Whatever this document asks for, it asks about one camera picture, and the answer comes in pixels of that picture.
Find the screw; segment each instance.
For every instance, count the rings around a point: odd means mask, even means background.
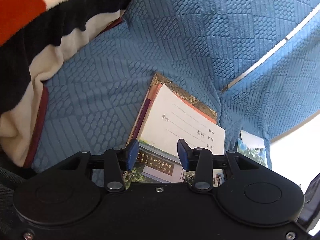
[[[204,190],[204,189],[208,189],[210,187],[210,184],[205,181],[200,181],[195,184],[195,187],[199,190]]]
[[[163,191],[164,191],[163,187],[156,187],[156,192],[163,192]]]
[[[285,236],[285,239],[287,239],[287,240],[293,240],[295,238],[296,238],[296,234],[294,232],[289,232]]]
[[[113,190],[121,189],[122,186],[123,186],[123,184],[121,182],[118,182],[118,181],[112,181],[112,182],[109,182],[107,184],[107,187],[109,189],[113,189]]]
[[[25,240],[32,240],[32,239],[33,239],[33,234],[30,233],[30,232],[25,232],[25,233],[23,234],[23,238],[24,238]]]

